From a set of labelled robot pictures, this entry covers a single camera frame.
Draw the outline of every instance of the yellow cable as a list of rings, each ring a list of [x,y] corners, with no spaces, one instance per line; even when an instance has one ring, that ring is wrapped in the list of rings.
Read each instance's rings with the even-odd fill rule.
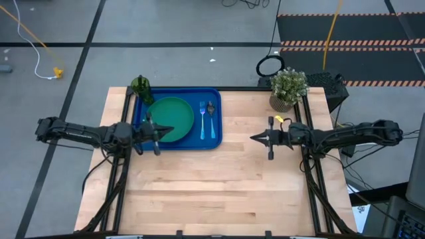
[[[54,53],[53,53],[53,51],[51,51],[51,49],[49,49],[47,46],[46,46],[46,44],[45,43],[43,43],[38,37],[36,37],[26,26],[24,26],[24,24],[22,24],[22,23],[20,23],[19,21],[18,21],[18,19],[14,16],[14,15],[12,15],[12,13],[10,13],[10,12],[8,12],[8,10],[6,10],[6,8],[4,8],[2,5],[0,5],[0,9],[1,10],[3,10],[6,14],[8,14],[8,16],[10,16],[13,20],[15,20],[17,23],[19,23],[20,24],[20,26],[22,27],[22,28],[24,28],[24,30],[28,33],[28,34],[30,34],[31,35],[31,37],[33,37],[37,42],[39,42],[45,49],[46,49],[46,51],[60,64],[60,65],[62,65],[62,70],[59,70],[59,69],[54,69],[54,73],[56,74],[56,76],[62,76],[62,73],[63,73],[63,71],[65,70],[65,64],[64,64],[64,62],[59,58],[59,57],[57,57]]]
[[[338,125],[339,127],[345,127],[344,125],[341,125],[341,124],[340,124],[340,123],[338,123],[338,122],[337,122],[337,125]]]
[[[342,5],[343,5],[343,0],[339,0],[337,11],[335,12],[335,15],[333,16],[333,21],[332,21],[331,29],[329,30],[329,33],[327,35],[327,40],[326,40],[326,43],[325,43],[325,54],[323,55],[323,70],[325,70],[325,67],[326,67],[327,47],[329,46],[329,40],[331,40],[333,26],[335,26],[335,22],[337,21],[339,10],[341,10],[341,6]]]

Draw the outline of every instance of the gray floor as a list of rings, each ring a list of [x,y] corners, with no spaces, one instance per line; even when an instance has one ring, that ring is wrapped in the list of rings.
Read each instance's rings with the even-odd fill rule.
[[[224,8],[221,0],[107,0],[94,42],[268,42],[277,1],[263,9],[238,3]],[[281,13],[333,13],[338,0],[283,0]],[[18,1],[23,23],[46,42],[84,42],[99,0]],[[396,11],[425,11],[423,0],[392,0]],[[15,14],[11,1],[0,5]],[[342,13],[387,13],[383,0],[345,0]],[[21,42],[16,22],[0,13],[0,42]],[[274,39],[279,40],[278,33]],[[36,142],[39,118],[57,116],[80,57],[81,48],[54,48],[65,61],[61,80],[41,80],[33,70],[31,48],[0,48],[0,231],[14,238],[34,187],[47,145]],[[256,63],[267,48],[91,48],[73,97],[68,121],[98,125],[109,86],[127,86],[138,74],[154,86],[255,86]],[[39,73],[57,66],[41,52]],[[278,66],[269,63],[264,70]],[[423,88],[349,88],[339,121],[360,123],[389,119],[404,131],[418,129],[425,112]],[[373,187],[407,180],[416,140],[382,150],[354,168]],[[80,205],[81,183],[91,153],[57,148],[34,211],[27,237],[71,233]]]

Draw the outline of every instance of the small potted plant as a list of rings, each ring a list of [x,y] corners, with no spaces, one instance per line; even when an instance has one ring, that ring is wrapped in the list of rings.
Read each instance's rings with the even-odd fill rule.
[[[308,85],[304,72],[290,67],[279,71],[272,79],[272,95],[269,103],[277,112],[288,112],[302,96],[307,95]]]

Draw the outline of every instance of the silver spoon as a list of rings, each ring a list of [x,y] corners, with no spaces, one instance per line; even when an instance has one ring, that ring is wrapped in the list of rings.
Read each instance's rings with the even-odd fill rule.
[[[207,111],[208,111],[208,114],[210,114],[210,117],[211,117],[211,138],[215,139],[214,124],[213,124],[213,119],[212,119],[213,113],[215,111],[215,107],[214,107],[212,102],[208,102]]]

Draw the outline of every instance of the wooden tabletop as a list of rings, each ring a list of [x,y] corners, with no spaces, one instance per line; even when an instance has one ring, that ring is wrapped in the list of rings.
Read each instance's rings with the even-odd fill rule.
[[[126,88],[112,87],[106,99],[101,125],[120,120]],[[274,160],[267,149],[249,137],[263,132],[268,116],[269,92],[220,92],[223,140],[205,151],[162,151],[131,155],[120,234],[183,234],[228,236],[314,235],[305,175],[299,170],[298,146],[275,147]],[[309,104],[315,129],[332,129],[323,88],[311,88]],[[304,109],[300,104],[301,115]],[[131,110],[127,121],[130,122]],[[294,111],[279,114],[292,118]],[[330,151],[339,157],[338,151]],[[102,160],[93,152],[90,168]],[[322,159],[329,202],[338,215],[356,230],[341,164]],[[75,229],[83,228],[105,200],[110,165],[105,163],[87,180]],[[322,231],[323,208],[318,202]],[[115,204],[108,228],[112,228]]]

